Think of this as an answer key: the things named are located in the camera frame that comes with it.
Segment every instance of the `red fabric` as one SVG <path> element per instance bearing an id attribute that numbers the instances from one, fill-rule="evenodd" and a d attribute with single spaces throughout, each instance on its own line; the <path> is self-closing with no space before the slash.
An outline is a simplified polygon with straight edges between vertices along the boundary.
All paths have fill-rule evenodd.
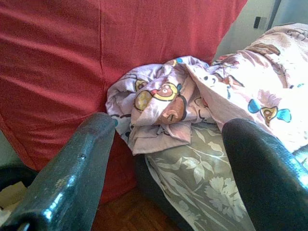
<path id="1" fill-rule="evenodd" d="M 210 62 L 247 0 L 0 0 L 0 129 L 41 170 L 130 69 L 182 55 Z M 103 201 L 135 186 L 115 137 Z"/>

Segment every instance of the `wall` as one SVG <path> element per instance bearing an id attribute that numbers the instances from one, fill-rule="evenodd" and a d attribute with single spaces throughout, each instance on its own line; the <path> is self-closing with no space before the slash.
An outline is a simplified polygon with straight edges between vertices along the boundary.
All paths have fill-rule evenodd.
<path id="1" fill-rule="evenodd" d="M 237 20 L 220 43 L 215 58 L 242 50 L 262 35 L 269 24 L 275 0 L 248 0 Z M 256 16 L 264 17 L 254 29 Z"/>
<path id="2" fill-rule="evenodd" d="M 0 130 L 0 166 L 5 163 L 21 163 L 21 161 Z"/>
<path id="3" fill-rule="evenodd" d="M 286 23 L 308 24 L 308 0 L 282 0 L 273 26 Z"/>

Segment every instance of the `crumpled fabric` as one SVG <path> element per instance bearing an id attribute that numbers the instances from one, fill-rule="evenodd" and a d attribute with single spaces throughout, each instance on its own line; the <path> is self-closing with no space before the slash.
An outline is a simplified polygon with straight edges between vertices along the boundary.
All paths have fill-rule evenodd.
<path id="1" fill-rule="evenodd" d="M 186 64 L 209 67 L 194 57 L 180 57 L 137 67 L 108 90 L 107 112 L 133 154 L 189 144 L 191 123 L 214 123 Z"/>
<path id="2" fill-rule="evenodd" d="M 133 154 L 190 143 L 191 123 L 248 118 L 293 152 L 308 143 L 308 25 L 277 26 L 211 66 L 190 57 L 137 67 L 108 91 Z"/>

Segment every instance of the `wooden floor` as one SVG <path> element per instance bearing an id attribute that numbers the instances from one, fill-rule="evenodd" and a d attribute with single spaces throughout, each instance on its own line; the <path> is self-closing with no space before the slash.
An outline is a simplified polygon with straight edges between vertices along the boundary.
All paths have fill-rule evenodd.
<path id="1" fill-rule="evenodd" d="M 178 227 L 137 188 L 115 201 L 101 205 L 92 231 L 180 231 Z"/>

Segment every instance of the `gray floral blanket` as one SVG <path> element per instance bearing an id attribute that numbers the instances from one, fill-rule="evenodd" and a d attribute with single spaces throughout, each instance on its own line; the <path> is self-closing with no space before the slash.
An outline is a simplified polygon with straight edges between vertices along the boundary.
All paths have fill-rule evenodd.
<path id="1" fill-rule="evenodd" d="M 167 200 L 196 231 L 254 231 L 215 124 L 192 126 L 191 144 L 147 154 Z"/>

